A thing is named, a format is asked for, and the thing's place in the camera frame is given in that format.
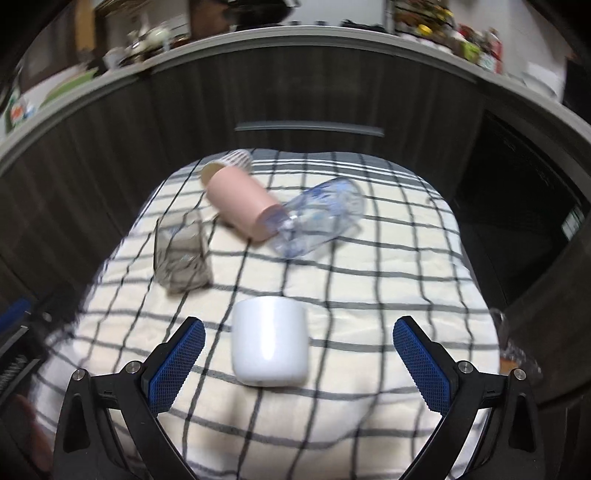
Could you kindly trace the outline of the person's left hand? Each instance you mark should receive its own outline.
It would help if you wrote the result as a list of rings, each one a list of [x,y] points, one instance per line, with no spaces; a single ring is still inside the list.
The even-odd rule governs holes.
[[[8,408],[8,420],[11,436],[27,465],[42,478],[50,478],[53,464],[52,447],[37,422],[31,402],[22,395],[15,395]]]

